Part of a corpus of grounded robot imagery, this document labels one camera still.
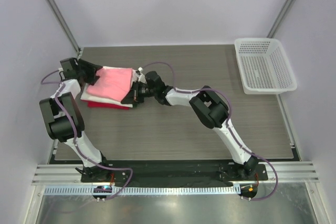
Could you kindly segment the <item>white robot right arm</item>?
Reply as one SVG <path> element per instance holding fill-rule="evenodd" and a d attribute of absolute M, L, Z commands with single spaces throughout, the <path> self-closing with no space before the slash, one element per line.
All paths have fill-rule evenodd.
<path fill-rule="evenodd" d="M 165 84 L 156 71 L 150 71 L 144 80 L 131 82 L 131 88 L 122 98 L 122 104 L 137 105 L 145 98 L 154 97 L 161 105 L 187 106 L 192 108 L 200 122 L 213 130 L 228 148 L 241 179 L 250 179 L 256 173 L 258 158 L 243 142 L 235 130 L 232 107 L 209 86 L 198 90 L 182 90 Z"/>

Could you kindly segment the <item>pink t shirt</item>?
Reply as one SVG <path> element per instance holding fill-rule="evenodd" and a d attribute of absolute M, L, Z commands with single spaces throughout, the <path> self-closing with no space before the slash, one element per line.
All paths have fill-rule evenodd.
<path fill-rule="evenodd" d="M 131 89 L 132 68 L 103 67 L 96 75 L 99 79 L 87 87 L 89 95 L 121 102 Z"/>

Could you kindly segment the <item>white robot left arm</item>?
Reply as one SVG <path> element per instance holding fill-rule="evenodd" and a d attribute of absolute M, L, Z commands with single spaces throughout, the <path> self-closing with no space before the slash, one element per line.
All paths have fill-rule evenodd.
<path fill-rule="evenodd" d="M 85 60 L 68 58 L 60 62 L 61 68 L 46 75 L 42 85 L 57 84 L 56 92 L 39 102 L 44 125 L 49 137 L 69 146 L 81 159 L 82 177 L 92 182 L 105 182 L 112 169 L 100 150 L 94 147 L 85 133 L 85 123 L 76 103 L 76 97 L 86 84 L 95 84 L 102 66 Z"/>

